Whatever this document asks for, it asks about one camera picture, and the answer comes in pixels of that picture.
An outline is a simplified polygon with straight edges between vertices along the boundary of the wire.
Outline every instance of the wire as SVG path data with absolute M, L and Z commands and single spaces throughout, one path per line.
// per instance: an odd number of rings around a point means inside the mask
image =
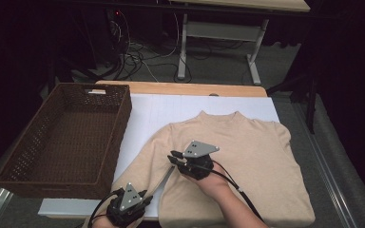
M 114 31 L 111 34 L 113 36 L 115 36 L 117 34 L 117 30 L 118 30 L 118 42 L 117 43 L 120 43 L 121 37 L 122 37 L 121 27 L 115 21 L 110 21 L 109 23 L 113 26 L 116 26 L 116 28 L 114 29 Z
M 118 73 L 116 73 L 114 75 L 114 78 L 112 79 L 113 81 L 116 81 L 118 79 L 118 77 L 120 77 L 121 73 L 124 71 L 124 68 L 125 68 L 125 55 L 124 54 L 122 54 L 122 55 L 123 55 L 123 58 L 122 58 L 123 59 L 123 65 L 121 66 L 121 69 L 118 71 Z
M 235 183 L 236 185 L 237 185 L 237 183 L 233 180 L 233 178 L 232 178 L 232 176 L 229 174 L 229 172 L 227 172 L 227 170 L 219 163 L 219 162 L 217 162 L 217 161 L 214 161 L 214 160 L 212 160 L 212 162 L 214 162 L 214 163 L 216 163 L 216 164 L 218 164 L 223 170 L 224 170 L 224 172 L 226 172 L 226 174 L 229 176 L 229 178 L 232 180 L 232 182 L 233 183 Z
M 176 19 L 176 31 L 177 31 L 176 46 L 174 46 L 173 50 L 168 55 L 164 55 L 162 57 L 168 57 L 168 56 L 172 55 L 174 53 L 174 51 L 176 51 L 177 46 L 179 45 L 179 42 L 180 42 L 179 20 L 177 20 L 176 13 L 173 13 L 173 14 L 174 14 L 174 19 Z
M 113 80 L 126 80 L 127 78 L 130 78 L 130 76 L 134 73 L 136 73 L 137 71 L 139 71 L 139 69 L 142 67 L 142 60 L 141 60 L 141 56 L 140 55 L 132 55 L 132 54 L 123 54 L 124 55 L 124 62 L 123 62 L 123 67 L 122 69 L 118 72 L 117 75 L 115 75 Z M 133 66 L 131 71 L 128 71 L 125 68 L 125 65 L 127 66 Z M 126 76 L 120 77 L 121 73 L 125 71 L 127 73 Z
M 126 33 L 128 34 L 128 47 L 126 49 L 126 53 L 129 52 L 129 46 L 131 45 L 131 37 L 129 35 L 129 25 L 128 25 L 128 21 L 125 18 L 125 15 L 119 10 L 119 13 L 121 13 L 121 15 L 123 16 L 124 20 L 125 20 L 125 25 L 126 25 Z
M 101 215 L 97 215 L 93 218 L 93 220 L 95 220 L 96 218 L 99 218 L 99 217 L 103 217 L 103 216 L 107 216 L 107 214 L 101 214 Z
M 142 61 L 142 63 L 146 66 L 147 70 L 149 70 L 149 73 L 150 75 L 152 75 L 152 77 L 155 79 L 156 83 L 158 83 L 159 81 L 157 80 L 157 78 L 153 75 L 152 71 L 150 71 L 150 68 L 149 66 L 144 62 Z
M 244 43 L 248 42 L 248 41 L 231 41 L 225 39 L 206 39 L 206 38 L 200 38 L 200 40 L 203 40 L 204 42 L 208 40 L 208 42 L 206 43 L 210 43 L 211 46 L 216 47 L 215 50 L 237 49 L 241 47 Z M 230 43 L 233 42 L 233 45 L 224 46 L 216 44 L 216 43 L 228 43 L 228 42 Z
M 175 71 L 174 71 L 174 76 L 178 73 L 178 71 L 179 71 L 179 67 L 177 66 L 177 65 L 175 65 L 175 64 L 155 64 L 155 65 L 148 65 L 148 66 L 150 66 L 150 67 L 160 67 L 160 66 L 173 66 L 174 68 L 176 68 L 175 69 Z
M 209 52 L 206 54 L 206 56 L 200 58 L 200 57 L 197 57 L 197 56 L 195 56 L 193 54 L 187 54 L 187 55 L 193 57 L 196 60 L 206 60 L 206 59 L 209 59 L 212 56 L 212 52 L 213 52 L 212 51 L 212 48 L 210 47 L 210 45 L 208 43 L 206 43 L 206 42 L 197 42 L 197 43 L 206 45 L 207 49 L 209 50 Z

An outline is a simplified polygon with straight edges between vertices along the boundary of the wicker basket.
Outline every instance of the wicker basket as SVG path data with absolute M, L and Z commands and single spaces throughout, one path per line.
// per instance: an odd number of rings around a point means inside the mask
M 27 198 L 102 199 L 131 109 L 128 85 L 59 84 L 14 147 L 0 186 Z

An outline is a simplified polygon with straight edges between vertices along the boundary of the table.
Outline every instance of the table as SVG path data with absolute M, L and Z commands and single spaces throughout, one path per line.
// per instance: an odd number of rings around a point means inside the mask
M 198 95 L 193 97 L 195 98 L 195 102 L 193 103 L 200 104 L 203 101 L 198 100 L 208 98 L 211 99 L 212 104 L 209 105 L 208 108 L 212 109 L 210 111 L 212 111 L 214 114 L 218 114 L 221 112 L 231 113 L 232 110 L 239 110 L 243 115 L 249 117 L 259 118 L 265 121 L 279 121 L 278 114 L 275 110 L 271 98 L 266 97 L 265 90 L 262 87 L 258 86 L 195 85 L 108 81 L 100 81 L 98 82 L 98 84 L 130 85 L 133 108 L 131 112 L 131 117 L 128 122 L 128 127 L 126 128 L 125 136 L 121 145 L 120 157 L 118 159 L 119 162 L 117 164 L 114 175 L 115 179 L 119 177 L 122 172 L 127 168 L 127 166 L 132 162 L 132 160 L 139 153 L 142 145 L 146 142 L 148 137 L 150 137 L 157 130 L 156 127 L 159 128 L 164 124 L 168 124 L 171 121 L 176 120 L 173 116 L 176 115 L 176 113 L 179 113 L 179 111 L 173 112 L 174 110 L 172 110 L 171 108 L 158 107 L 158 105 L 162 105 L 157 103 L 159 100 L 147 104 L 147 98 L 145 97 L 145 94 L 149 95 L 156 93 L 163 94 L 164 96 L 168 96 L 167 94 L 173 94 L 171 95 L 172 97 L 167 97 L 167 100 L 165 101 L 169 104 L 173 102 L 172 100 L 175 100 L 177 98 L 184 99 L 188 97 L 187 99 L 190 99 L 192 95 Z M 230 101 L 234 102 L 230 102 L 232 103 L 230 107 L 229 105 L 218 106 L 220 99 L 230 99 Z M 161 123 L 148 123 L 146 118 L 149 120 L 148 116 L 153 116 L 154 114 L 150 113 L 151 110 L 145 108 L 146 106 L 150 106 L 151 108 L 156 109 L 157 111 L 155 112 L 155 114 L 159 114 L 158 109 L 163 111 L 162 113 L 164 115 L 162 115 Z M 195 108 L 202 108 L 201 106 L 195 107 L 195 104 L 189 104 L 189 106 L 191 110 L 185 111 L 186 113 L 184 112 L 184 115 L 189 115 L 190 112 L 196 113 Z M 144 121 L 142 123 L 138 123 L 139 120 L 137 118 L 144 118 Z M 152 200 L 152 203 L 146 208 L 146 214 L 144 216 L 145 219 L 157 219 L 158 204 L 156 199 L 160 198 L 162 191 L 163 189 L 160 188 L 159 191 L 155 193 L 154 200 Z M 39 211 L 39 215 L 48 216 L 50 218 L 85 218 L 91 215 L 98 202 L 98 200 L 90 199 L 44 199 Z
M 243 7 L 243 8 L 257 8 L 266 10 L 289 10 L 289 11 L 309 11 L 310 7 L 303 0 L 290 1 L 245 1 L 245 0 L 174 0 L 174 2 L 181 2 L 190 4 L 205 4 L 216 5 L 224 7 Z M 250 53 L 247 54 L 247 62 L 250 68 L 250 74 L 255 86 L 260 86 L 259 78 L 255 60 L 257 58 L 259 48 L 262 43 L 263 36 L 268 26 L 268 19 L 264 19 L 259 26 L 241 26 L 221 23 L 197 22 L 188 20 L 188 15 L 183 16 L 182 21 L 182 47 L 179 61 L 178 79 L 183 80 L 185 77 L 186 61 L 186 38 L 187 36 L 214 38 L 224 40 L 238 40 L 255 43 L 255 47 L 251 48 Z

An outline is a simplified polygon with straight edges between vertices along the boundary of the beige sweater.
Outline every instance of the beige sweater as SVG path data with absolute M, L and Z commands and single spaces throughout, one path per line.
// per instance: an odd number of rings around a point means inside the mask
M 269 226 L 302 227 L 315 220 L 287 128 L 247 119 L 239 112 L 201 112 L 166 125 L 114 182 L 113 190 L 132 182 L 135 189 L 152 195 L 171 166 L 167 155 L 171 150 L 183 152 L 193 140 L 220 148 L 211 158 L 226 168 Z M 163 228 L 188 228 L 223 225 L 224 219 L 218 204 L 174 169 L 160 200 L 159 222 Z

